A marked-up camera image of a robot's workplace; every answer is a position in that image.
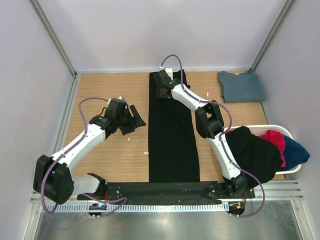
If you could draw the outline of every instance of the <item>gray wall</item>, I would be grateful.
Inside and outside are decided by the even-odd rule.
[[[311,154],[293,177],[299,181],[317,234],[320,228],[319,13],[319,0],[297,0],[257,68],[267,93],[263,106],[269,123],[288,128]]]
[[[39,2],[77,71],[132,72],[249,68],[285,0]]]
[[[0,1],[0,233],[20,239],[35,164],[51,154],[72,76],[27,0]]]

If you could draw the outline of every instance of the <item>blue cloth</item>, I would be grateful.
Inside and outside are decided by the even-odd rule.
[[[266,100],[264,88],[253,71],[243,73],[218,72],[221,97],[225,103],[263,102]]]
[[[281,167],[280,171],[290,170],[295,166],[304,164],[308,161],[310,154],[303,146],[288,136],[284,136],[284,141],[285,149],[283,151],[283,156],[285,167]]]

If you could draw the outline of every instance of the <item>black cloth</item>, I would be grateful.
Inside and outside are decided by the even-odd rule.
[[[149,75],[149,182],[199,182],[200,168],[191,111],[173,98],[157,98]],[[173,77],[180,79],[181,72]],[[187,85],[183,71],[183,82]]]
[[[253,174],[261,183],[274,178],[282,164],[278,148],[271,142],[251,134],[249,128],[241,126],[225,135],[226,141],[238,165]],[[247,175],[248,186],[257,181]]]

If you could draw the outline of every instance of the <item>wooden tabletop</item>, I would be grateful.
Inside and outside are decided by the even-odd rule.
[[[191,85],[191,90],[200,97],[223,103],[217,72],[187,72],[186,79]],[[78,103],[82,99],[89,97],[111,99],[119,96],[125,97],[129,105],[135,105],[141,118],[148,124],[148,73],[84,74],[80,80],[65,143],[72,141],[84,129],[78,110]],[[259,102],[225,105],[232,114],[233,126],[267,124]],[[87,121],[98,115],[103,107],[107,106],[101,100],[84,102],[82,109]],[[228,126],[228,115],[224,111],[222,115],[225,126]],[[199,155],[200,180],[222,181],[221,167],[214,152],[208,142],[201,138],[196,130],[194,132]],[[149,158],[145,152],[148,152],[147,126],[139,127],[135,132],[125,136],[117,131],[95,147],[76,167],[73,175],[95,173],[105,178],[107,182],[148,182]]]

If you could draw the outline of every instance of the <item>black pants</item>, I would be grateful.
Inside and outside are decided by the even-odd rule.
[[[199,182],[199,158],[191,111],[173,98],[157,99],[153,74],[149,75],[149,181]],[[180,79],[180,71],[174,72],[173,77]],[[184,71],[183,81],[187,85]]]

